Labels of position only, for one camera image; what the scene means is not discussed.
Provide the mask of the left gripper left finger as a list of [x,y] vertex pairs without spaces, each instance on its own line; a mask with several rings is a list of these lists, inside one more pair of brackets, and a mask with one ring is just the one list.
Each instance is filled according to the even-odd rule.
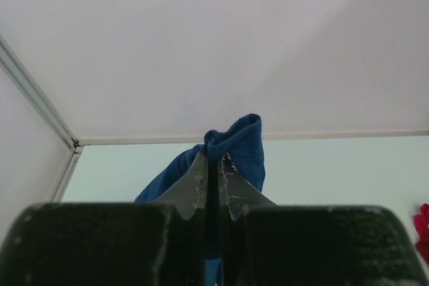
[[1,247],[2,285],[203,285],[207,158],[153,202],[26,208]]

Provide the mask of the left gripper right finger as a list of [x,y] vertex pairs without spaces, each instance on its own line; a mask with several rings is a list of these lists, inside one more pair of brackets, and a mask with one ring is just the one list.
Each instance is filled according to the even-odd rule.
[[218,162],[224,285],[427,285],[406,229],[379,206],[279,206]]

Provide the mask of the navy blue t shirt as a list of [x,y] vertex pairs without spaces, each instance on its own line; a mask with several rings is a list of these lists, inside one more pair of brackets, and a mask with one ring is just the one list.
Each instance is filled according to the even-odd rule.
[[217,192],[217,161],[228,153],[239,173],[257,190],[262,191],[265,179],[262,143],[262,121],[256,114],[238,119],[225,132],[208,131],[204,143],[181,152],[136,197],[136,202],[152,202],[170,186],[187,174],[198,152],[208,157],[208,185],[206,236],[209,258],[205,262],[206,285],[221,284],[221,247],[219,239],[219,193]]

